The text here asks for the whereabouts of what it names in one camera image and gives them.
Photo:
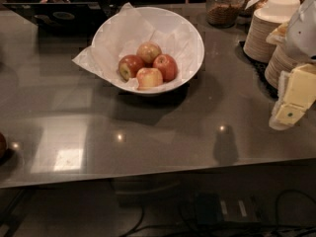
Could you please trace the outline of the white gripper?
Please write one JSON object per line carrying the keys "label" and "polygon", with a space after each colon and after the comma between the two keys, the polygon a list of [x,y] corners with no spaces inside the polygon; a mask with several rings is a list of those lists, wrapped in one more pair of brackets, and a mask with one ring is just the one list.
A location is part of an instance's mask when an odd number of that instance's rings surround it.
{"label": "white gripper", "polygon": [[[294,60],[316,62],[316,0],[304,0],[291,17],[270,32],[266,42],[285,40],[285,53]],[[304,64],[290,72],[282,71],[278,80],[278,100],[269,126],[286,130],[295,126],[316,101],[316,66]]]}

